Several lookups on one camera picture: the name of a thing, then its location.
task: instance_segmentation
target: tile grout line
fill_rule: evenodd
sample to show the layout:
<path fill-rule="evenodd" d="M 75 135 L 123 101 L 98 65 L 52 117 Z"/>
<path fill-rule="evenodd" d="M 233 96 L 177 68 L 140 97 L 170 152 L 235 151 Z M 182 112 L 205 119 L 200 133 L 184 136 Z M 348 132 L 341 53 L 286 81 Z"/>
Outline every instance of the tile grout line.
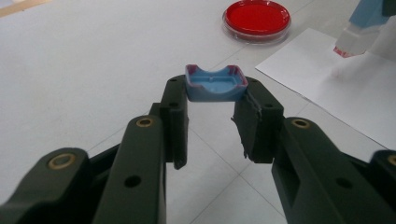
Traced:
<path fill-rule="evenodd" d="M 206 211 L 206 209 L 224 192 L 224 190 L 226 190 L 228 187 L 230 187 L 230 185 L 235 181 L 236 178 L 238 178 L 239 175 L 237 175 L 232 181 L 230 181 L 230 183 L 218 194 L 216 195 L 216 197 L 210 201 L 210 203 L 192 220 L 192 222 L 190 222 L 190 224 L 192 224 L 198 217 L 201 216 L 201 214 Z"/>
<path fill-rule="evenodd" d="M 256 191 L 258 194 L 260 194 L 260 196 L 262 196 L 263 198 L 264 198 L 264 200 L 266 201 L 266 202 L 268 202 L 282 217 L 284 217 L 284 218 L 286 218 L 279 210 L 277 210 L 277 208 L 273 205 L 273 204 L 271 204 L 261 193 L 259 193 L 259 191 L 258 190 L 256 190 L 243 176 L 241 176 L 242 177 L 242 179 L 244 179 L 245 180 L 245 182 L 247 182 L 247 184 L 251 187 L 251 188 L 253 188 L 254 189 L 254 191 Z"/>
<path fill-rule="evenodd" d="M 199 139 L 201 139 L 201 141 L 203 141 L 204 143 L 205 143 L 205 145 L 207 146 L 207 147 L 209 147 L 213 152 L 215 152 L 216 153 L 216 155 L 218 155 L 220 158 L 221 158 L 221 160 L 222 161 L 224 161 L 228 166 L 230 166 L 231 167 L 231 169 L 233 169 L 238 175 L 240 175 L 240 173 L 239 172 L 237 172 L 232 166 L 231 166 L 231 164 L 230 163 L 228 163 L 226 160 L 224 160 L 224 158 L 222 158 L 221 156 L 220 156 L 220 154 L 215 150 L 215 149 L 213 149 L 213 147 L 212 146 L 210 146 L 195 130 L 193 130 L 191 127 L 189 127 L 189 129 L 193 132 L 193 133 L 195 133 L 198 137 L 199 137 Z"/>
<path fill-rule="evenodd" d="M 147 115 L 149 113 L 149 110 L 146 111 L 144 114 L 139 115 L 139 116 L 144 116 Z M 120 129 L 118 129 L 117 131 L 115 131 L 113 134 L 111 134 L 109 137 L 105 138 L 104 140 L 100 141 L 98 144 L 96 144 L 95 146 L 91 147 L 90 149 L 88 149 L 87 151 L 91 151 L 94 148 L 100 146 L 102 143 L 104 143 L 106 140 L 108 140 L 109 138 L 111 138 L 112 136 L 116 135 L 117 133 L 119 133 L 122 129 L 125 129 L 127 125 L 122 126 Z"/>
<path fill-rule="evenodd" d="M 122 128 L 118 129 L 117 131 L 115 131 L 113 134 L 111 134 L 109 137 L 105 138 L 104 140 L 100 141 L 98 144 L 96 144 L 95 146 L 91 147 L 90 149 L 88 149 L 88 151 L 93 150 L 94 148 L 100 146 L 102 143 L 104 143 L 106 140 L 108 140 L 109 138 L 111 138 L 112 136 L 116 135 L 117 133 L 119 133 L 122 129 L 125 129 L 126 126 L 123 126 Z"/>

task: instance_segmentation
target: petri dish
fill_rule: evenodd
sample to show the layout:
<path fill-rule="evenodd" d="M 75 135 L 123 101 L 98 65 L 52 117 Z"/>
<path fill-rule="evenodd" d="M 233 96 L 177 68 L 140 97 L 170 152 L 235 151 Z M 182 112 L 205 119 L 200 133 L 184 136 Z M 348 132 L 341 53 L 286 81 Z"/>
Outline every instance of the petri dish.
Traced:
<path fill-rule="evenodd" d="M 243 0 L 223 13 L 224 31 L 249 43 L 274 43 L 282 40 L 290 27 L 289 12 L 280 4 L 264 0 Z"/>

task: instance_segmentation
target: white tile floor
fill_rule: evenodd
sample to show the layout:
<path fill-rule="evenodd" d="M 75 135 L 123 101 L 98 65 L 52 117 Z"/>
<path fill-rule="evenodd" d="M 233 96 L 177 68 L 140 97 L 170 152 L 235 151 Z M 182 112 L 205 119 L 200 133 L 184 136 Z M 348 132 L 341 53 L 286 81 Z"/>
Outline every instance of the white tile floor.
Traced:
<path fill-rule="evenodd" d="M 43 155 L 81 147 L 90 156 L 120 142 L 129 119 L 159 102 L 188 63 L 237 64 L 334 143 L 368 161 L 382 148 L 255 66 L 306 28 L 338 37 L 358 0 L 280 0 L 288 38 L 272 46 L 225 36 L 234 1 L 52 1 L 0 20 L 0 203 Z M 167 165 L 167 223 L 286 223 L 271 165 L 243 157 L 233 104 L 189 104 L 189 160 Z"/>

